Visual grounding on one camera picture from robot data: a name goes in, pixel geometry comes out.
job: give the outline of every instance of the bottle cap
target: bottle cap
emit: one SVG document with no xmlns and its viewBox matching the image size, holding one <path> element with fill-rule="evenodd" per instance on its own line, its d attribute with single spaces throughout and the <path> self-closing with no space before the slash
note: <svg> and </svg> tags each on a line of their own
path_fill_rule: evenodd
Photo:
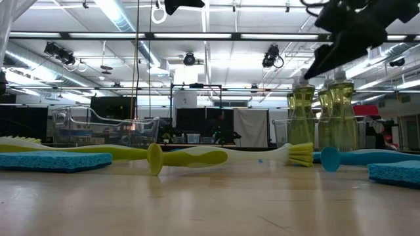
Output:
<svg viewBox="0 0 420 236">
<path fill-rule="evenodd" d="M 307 85 L 309 84 L 309 81 L 305 79 L 305 73 L 308 71 L 308 69 L 301 69 L 301 76 L 297 78 L 296 83 L 300 85 Z"/>
<path fill-rule="evenodd" d="M 344 81 L 346 79 L 346 72 L 345 71 L 337 71 L 335 72 L 335 80 L 337 81 Z"/>
</svg>

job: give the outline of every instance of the blue suction cup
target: blue suction cup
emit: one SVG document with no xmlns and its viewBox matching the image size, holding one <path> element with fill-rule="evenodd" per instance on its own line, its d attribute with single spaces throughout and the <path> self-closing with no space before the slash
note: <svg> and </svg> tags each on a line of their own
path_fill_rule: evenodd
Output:
<svg viewBox="0 0 420 236">
<path fill-rule="evenodd" d="M 340 167 L 340 152 L 334 147 L 325 147 L 321 152 L 321 164 L 326 171 L 335 172 Z"/>
</svg>

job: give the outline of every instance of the brush bristles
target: brush bristles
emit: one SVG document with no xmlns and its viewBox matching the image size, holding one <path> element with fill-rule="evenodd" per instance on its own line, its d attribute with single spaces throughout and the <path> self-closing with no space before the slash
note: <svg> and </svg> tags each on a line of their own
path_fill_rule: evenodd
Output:
<svg viewBox="0 0 420 236">
<path fill-rule="evenodd" d="M 23 140 L 23 141 L 33 142 L 35 144 L 40 144 L 41 143 L 41 140 L 40 139 L 26 138 L 26 137 L 19 137 L 19 136 L 16 136 L 14 138 L 13 138 L 13 136 L 0 137 L 0 138 L 12 138 L 12 139 L 17 139 L 17 140 Z"/>
<path fill-rule="evenodd" d="M 289 147 L 289 161 L 306 167 L 313 166 L 314 161 L 314 144 L 305 143 L 297 144 Z"/>
</svg>

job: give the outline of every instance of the blue sponge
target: blue sponge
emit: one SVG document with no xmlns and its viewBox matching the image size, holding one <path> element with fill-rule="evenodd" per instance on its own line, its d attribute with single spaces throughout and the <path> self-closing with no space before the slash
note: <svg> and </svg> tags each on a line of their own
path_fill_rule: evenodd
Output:
<svg viewBox="0 0 420 236">
<path fill-rule="evenodd" d="M 110 153 L 29 151 L 0 153 L 0 169 L 73 173 L 105 167 L 112 163 Z"/>
<path fill-rule="evenodd" d="M 420 161 L 369 164 L 369 178 L 383 184 L 420 189 Z"/>
</svg>

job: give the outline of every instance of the plastic bottle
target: plastic bottle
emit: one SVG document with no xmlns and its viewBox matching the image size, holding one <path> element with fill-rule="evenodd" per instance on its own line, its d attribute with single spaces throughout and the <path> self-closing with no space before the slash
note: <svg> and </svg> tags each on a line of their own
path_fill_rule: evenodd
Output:
<svg viewBox="0 0 420 236">
<path fill-rule="evenodd" d="M 346 79 L 345 71 L 338 71 L 334 82 L 328 84 L 331 95 L 331 127 L 332 144 L 339 151 L 354 151 L 358 149 L 357 120 L 352 108 L 354 84 Z"/>
<path fill-rule="evenodd" d="M 304 144 L 314 142 L 315 120 L 312 112 L 312 99 L 315 86 L 309 85 L 303 75 L 306 70 L 302 69 L 298 83 L 293 87 L 292 93 L 295 98 L 295 110 L 293 111 L 290 128 L 291 144 Z"/>
<path fill-rule="evenodd" d="M 331 94 L 328 91 L 328 84 L 333 80 L 327 77 L 324 81 L 324 86 L 318 91 L 318 97 L 321 103 L 321 116 L 318 122 L 318 140 L 320 149 L 330 147 L 332 145 L 331 132 L 331 111 L 333 109 Z"/>
<path fill-rule="evenodd" d="M 287 104 L 289 106 L 289 115 L 288 118 L 291 119 L 293 112 L 295 111 L 295 97 L 292 92 L 289 92 L 287 95 Z"/>
</svg>

